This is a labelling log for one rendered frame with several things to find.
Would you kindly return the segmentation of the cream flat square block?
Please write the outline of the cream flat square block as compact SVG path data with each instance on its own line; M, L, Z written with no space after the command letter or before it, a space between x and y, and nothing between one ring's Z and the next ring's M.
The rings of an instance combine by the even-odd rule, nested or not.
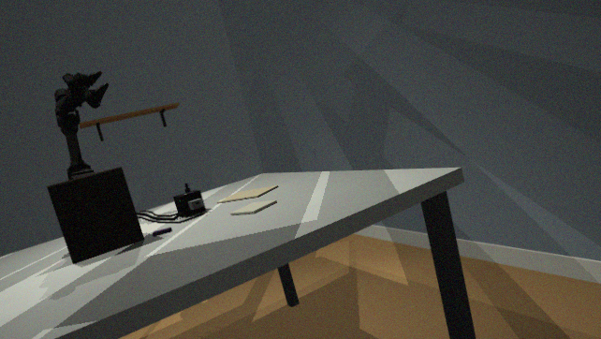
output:
M230 213L230 215L255 214L255 213L273 205L276 202L277 202L277 200L253 202L251 204L248 204L248 205Z

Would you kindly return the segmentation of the beige flat rectangular slab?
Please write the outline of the beige flat rectangular slab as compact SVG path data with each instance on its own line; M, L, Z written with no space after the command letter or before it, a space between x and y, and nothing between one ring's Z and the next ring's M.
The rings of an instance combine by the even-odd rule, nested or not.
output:
M217 201L217 203L230 202L230 201L242 200L242 199L258 198L258 197L272 191L273 189L275 189L277 187L278 187L278 185L241 191L241 192L233 194L227 198L221 199L221 200Z

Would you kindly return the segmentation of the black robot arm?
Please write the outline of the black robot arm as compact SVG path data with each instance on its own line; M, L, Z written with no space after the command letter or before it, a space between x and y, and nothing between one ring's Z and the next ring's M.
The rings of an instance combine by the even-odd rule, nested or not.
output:
M84 163L84 160L82 160L81 150L77 139L78 125L81 121L79 112L66 98L68 90L70 91L70 94L68 94L69 96L77 96L80 93L77 85L80 83L75 81L74 76L70 74L65 74L62 78L63 81L67 83L67 88L60 88L54 92L56 101L55 114L61 132L66 136L66 142L71 157L71 166L67 169L67 175L70 181L94 174L95 172L89 165ZM72 111L76 111L76 113L69 113Z

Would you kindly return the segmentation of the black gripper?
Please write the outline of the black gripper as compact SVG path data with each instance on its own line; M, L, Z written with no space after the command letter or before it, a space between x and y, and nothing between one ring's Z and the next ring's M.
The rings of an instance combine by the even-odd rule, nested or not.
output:
M78 81L80 84L77 84L80 90L80 93L77 96L69 96L70 91L67 91L66 98L74 107L81 107L81 104L86 102L89 103L92 108L97 108L100 106L101 99L103 95L106 93L109 84L105 83L95 90L88 90L90 85L93 86L95 82L98 80L101 75L101 71L92 73L92 74L76 74L74 76L75 81ZM79 91L78 90L78 91Z

